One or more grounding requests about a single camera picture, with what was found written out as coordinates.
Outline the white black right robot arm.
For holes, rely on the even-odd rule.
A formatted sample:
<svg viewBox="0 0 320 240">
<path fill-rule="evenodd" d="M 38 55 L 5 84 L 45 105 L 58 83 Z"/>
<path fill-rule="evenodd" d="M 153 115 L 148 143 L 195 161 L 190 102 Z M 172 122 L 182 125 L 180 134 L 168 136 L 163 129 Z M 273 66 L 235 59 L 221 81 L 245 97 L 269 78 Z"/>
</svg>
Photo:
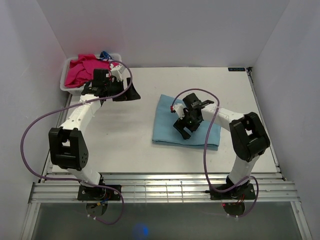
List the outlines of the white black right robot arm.
<svg viewBox="0 0 320 240">
<path fill-rule="evenodd" d="M 220 106 L 220 101 L 201 101 L 194 93 L 187 95 L 182 103 L 173 102 L 170 111 L 177 114 L 178 119 L 173 127 L 188 140 L 202 122 L 209 122 L 209 129 L 218 125 L 230 133 L 235 160 L 225 184 L 214 186 L 209 184 L 209 192 L 227 195 L 237 199 L 249 186 L 252 170 L 271 142 L 255 112 L 238 113 Z"/>
</svg>

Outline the light blue trousers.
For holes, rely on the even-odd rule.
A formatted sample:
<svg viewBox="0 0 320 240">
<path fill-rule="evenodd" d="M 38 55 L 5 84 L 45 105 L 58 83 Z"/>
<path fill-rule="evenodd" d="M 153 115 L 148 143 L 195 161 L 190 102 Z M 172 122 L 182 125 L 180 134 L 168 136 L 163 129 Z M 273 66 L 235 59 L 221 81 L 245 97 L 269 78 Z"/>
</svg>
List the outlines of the light blue trousers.
<svg viewBox="0 0 320 240">
<path fill-rule="evenodd" d="M 178 119 L 176 114 L 170 112 L 170 105 L 174 98 L 162 94 L 157 103 L 153 125 L 152 142 L 158 145 L 203 149 L 205 137 L 210 123 L 203 121 L 199 128 L 190 134 L 189 139 L 183 139 L 182 135 L 173 127 Z"/>
</svg>

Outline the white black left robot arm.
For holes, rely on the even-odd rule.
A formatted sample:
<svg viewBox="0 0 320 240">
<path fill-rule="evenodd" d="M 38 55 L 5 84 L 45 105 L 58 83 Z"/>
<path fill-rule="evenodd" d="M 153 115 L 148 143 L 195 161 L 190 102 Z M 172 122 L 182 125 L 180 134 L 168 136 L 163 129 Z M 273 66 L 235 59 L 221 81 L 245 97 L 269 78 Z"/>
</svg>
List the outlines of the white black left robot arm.
<svg viewBox="0 0 320 240">
<path fill-rule="evenodd" d="M 123 80 L 118 70 L 94 69 L 93 79 L 84 85 L 81 92 L 79 106 L 60 127 L 49 131 L 50 160 L 79 180 L 81 196 L 90 200 L 102 200 L 107 196 L 102 175 L 89 164 L 84 132 L 90 121 L 107 99 L 124 102 L 140 98 L 132 77 Z"/>
</svg>

